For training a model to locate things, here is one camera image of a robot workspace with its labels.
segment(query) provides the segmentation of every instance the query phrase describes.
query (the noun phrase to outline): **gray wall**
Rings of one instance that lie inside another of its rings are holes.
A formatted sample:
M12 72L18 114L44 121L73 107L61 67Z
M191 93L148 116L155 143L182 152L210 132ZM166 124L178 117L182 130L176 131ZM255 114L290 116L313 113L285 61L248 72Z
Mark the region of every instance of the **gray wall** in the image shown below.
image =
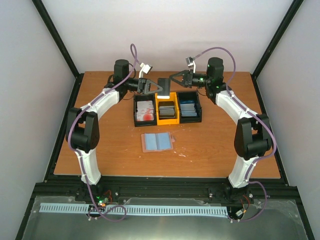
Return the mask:
M320 1L304 1L258 78L290 185L320 239Z
M42 182L74 78L31 0L0 7L0 239Z
M253 71L292 0L43 0L79 71L113 70L116 59L181 71L185 58L225 47L238 71ZM229 56L215 50L227 71ZM205 71L209 55L197 59Z

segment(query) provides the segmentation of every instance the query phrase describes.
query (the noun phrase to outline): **stack of cards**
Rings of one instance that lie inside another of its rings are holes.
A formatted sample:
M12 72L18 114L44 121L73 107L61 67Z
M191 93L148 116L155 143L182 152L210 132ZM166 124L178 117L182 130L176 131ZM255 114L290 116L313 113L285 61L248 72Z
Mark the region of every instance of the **stack of cards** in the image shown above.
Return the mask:
M197 117L196 105L193 100L180 101L182 117Z
M175 103L173 101L159 102L159 119L175 119Z
M137 101L135 118L137 122L152 121L155 118L153 101Z

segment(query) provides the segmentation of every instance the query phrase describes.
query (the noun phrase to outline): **wooden table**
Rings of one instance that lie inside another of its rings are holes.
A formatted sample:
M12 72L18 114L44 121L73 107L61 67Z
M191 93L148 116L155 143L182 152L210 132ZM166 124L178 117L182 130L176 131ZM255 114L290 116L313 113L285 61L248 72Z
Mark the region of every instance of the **wooden table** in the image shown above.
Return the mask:
M155 82L173 72L151 72L147 77ZM81 107L96 97L111 72L86 72L75 107ZM229 79L231 73L225 72ZM230 84L235 94L251 109L260 113L257 96L248 72L237 72ZM171 82L171 91L194 91ZM128 92L125 98L133 93ZM133 98L113 106L99 121L100 141L97 146L98 167L105 176L148 177L227 177L235 164L234 137L236 125L231 118L206 96L199 95L202 122L176 125L135 127ZM142 152L141 134L170 132L175 138L173 150ZM64 141L54 171L56 175L80 175L76 155ZM253 178L280 178L274 157L257 164Z

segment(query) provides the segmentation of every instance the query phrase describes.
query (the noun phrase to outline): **wall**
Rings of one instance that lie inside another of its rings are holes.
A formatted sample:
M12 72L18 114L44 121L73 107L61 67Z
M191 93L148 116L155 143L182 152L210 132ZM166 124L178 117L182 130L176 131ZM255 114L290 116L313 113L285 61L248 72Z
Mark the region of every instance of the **wall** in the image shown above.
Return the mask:
M186 57L225 47L238 71L253 72L292 0L44 0L79 71L113 70L115 60L140 61L158 71L186 69ZM231 71L232 61L221 50ZM197 60L205 70L210 54Z
M0 29L0 238L11 240L43 181L74 78L31 1L1 1Z
M320 239L320 2L304 1L258 78L290 185Z

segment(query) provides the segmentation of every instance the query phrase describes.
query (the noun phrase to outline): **table top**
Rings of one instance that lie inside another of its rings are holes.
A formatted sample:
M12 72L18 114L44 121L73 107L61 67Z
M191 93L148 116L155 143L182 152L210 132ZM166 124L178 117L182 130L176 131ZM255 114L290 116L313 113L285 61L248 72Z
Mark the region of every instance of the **table top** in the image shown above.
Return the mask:
M154 71L146 75L157 82L174 72ZM112 72L88 71L84 74L75 107L94 99L107 83ZM231 72L224 73L229 79ZM261 113L249 72L237 72L230 84L237 97L249 108ZM171 91L194 91L171 82ZM133 95L128 92L124 98ZM144 177L227 177L235 164L234 137L236 125L232 119L206 96L199 94L202 122L160 126L134 126L133 98L121 100L99 121L100 141L96 148L99 170L104 176ZM173 150L142 152L141 134L170 132L175 138ZM56 175L80 175L76 154L64 140L54 170ZM280 178L276 159L269 157L255 167L253 178Z

